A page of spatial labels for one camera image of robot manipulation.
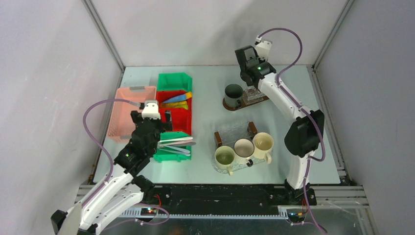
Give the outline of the red plastic bin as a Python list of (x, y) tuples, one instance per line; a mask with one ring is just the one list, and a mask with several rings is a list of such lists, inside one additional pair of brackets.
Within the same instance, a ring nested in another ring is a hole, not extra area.
[(191, 135), (192, 127), (192, 98), (186, 100), (187, 108), (184, 107), (163, 107), (162, 103), (171, 98), (186, 94), (185, 90), (157, 91), (156, 100), (159, 102), (159, 113), (163, 122), (167, 122), (166, 111), (171, 112), (172, 131), (184, 132)]

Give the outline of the clear acrylic holder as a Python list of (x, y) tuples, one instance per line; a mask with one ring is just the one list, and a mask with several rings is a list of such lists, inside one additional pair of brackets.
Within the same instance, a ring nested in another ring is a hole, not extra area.
[(246, 105), (251, 105), (264, 100), (264, 94), (261, 93), (254, 86), (248, 86), (242, 95), (242, 99)]

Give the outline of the black mug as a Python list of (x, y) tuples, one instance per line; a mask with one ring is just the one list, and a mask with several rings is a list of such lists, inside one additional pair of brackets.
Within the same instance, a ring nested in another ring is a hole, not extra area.
[(231, 107), (236, 107), (236, 102), (242, 99), (243, 89), (240, 85), (229, 84), (225, 88), (225, 101)]

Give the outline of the green mug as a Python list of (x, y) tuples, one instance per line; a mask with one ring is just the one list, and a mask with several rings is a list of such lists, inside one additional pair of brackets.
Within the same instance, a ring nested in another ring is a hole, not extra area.
[(214, 153), (216, 166), (220, 170), (226, 171), (230, 176), (233, 175), (232, 164), (235, 160), (235, 152), (229, 146), (220, 146)]

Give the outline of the clear holder with brown ends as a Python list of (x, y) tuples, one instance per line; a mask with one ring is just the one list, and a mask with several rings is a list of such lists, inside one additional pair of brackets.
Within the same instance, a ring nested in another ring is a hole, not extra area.
[(214, 132), (215, 147), (233, 147), (238, 139), (250, 139), (258, 133), (253, 121), (246, 121), (234, 124), (224, 124)]

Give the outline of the white ribbed mug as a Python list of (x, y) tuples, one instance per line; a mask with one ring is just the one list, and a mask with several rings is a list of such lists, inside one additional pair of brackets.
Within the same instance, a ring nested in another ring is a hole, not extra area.
[(251, 167), (253, 165), (252, 156), (254, 144), (249, 139), (238, 139), (233, 146), (235, 152), (235, 162), (239, 165)]

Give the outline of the clear textured oval tray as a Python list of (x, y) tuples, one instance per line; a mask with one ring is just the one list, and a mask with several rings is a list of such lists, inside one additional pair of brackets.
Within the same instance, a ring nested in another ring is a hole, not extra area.
[(211, 164), (213, 168), (222, 174), (232, 176), (236, 171), (252, 167), (258, 163), (265, 162), (269, 164), (272, 161), (273, 152), (265, 153), (265, 158), (260, 159), (251, 156), (248, 160), (239, 160), (240, 157), (235, 153), (234, 149), (229, 146), (218, 147), (212, 158)]

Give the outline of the cream mug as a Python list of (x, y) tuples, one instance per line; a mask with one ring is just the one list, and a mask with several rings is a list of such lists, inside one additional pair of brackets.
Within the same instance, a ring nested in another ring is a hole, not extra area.
[(257, 133), (253, 138), (254, 153), (257, 159), (263, 159), (267, 164), (272, 162), (274, 139), (268, 133)]

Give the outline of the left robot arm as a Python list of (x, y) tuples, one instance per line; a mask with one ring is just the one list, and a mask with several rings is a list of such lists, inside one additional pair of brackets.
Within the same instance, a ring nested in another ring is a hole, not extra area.
[(158, 108), (131, 112), (136, 128), (111, 164), (110, 171), (68, 211), (51, 216), (57, 235), (99, 235), (131, 206), (154, 200), (154, 184), (140, 172), (157, 151), (165, 131)]

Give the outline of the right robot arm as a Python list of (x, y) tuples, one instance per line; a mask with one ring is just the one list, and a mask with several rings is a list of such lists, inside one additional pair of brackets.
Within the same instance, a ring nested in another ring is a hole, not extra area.
[(309, 184), (311, 161), (319, 147), (325, 153), (324, 113), (303, 105), (279, 78), (277, 70), (261, 59), (253, 46), (239, 48), (235, 55), (241, 79), (265, 94), (290, 124), (284, 144), (293, 158), (284, 181), (285, 200), (292, 205), (301, 202), (309, 205), (312, 195)]

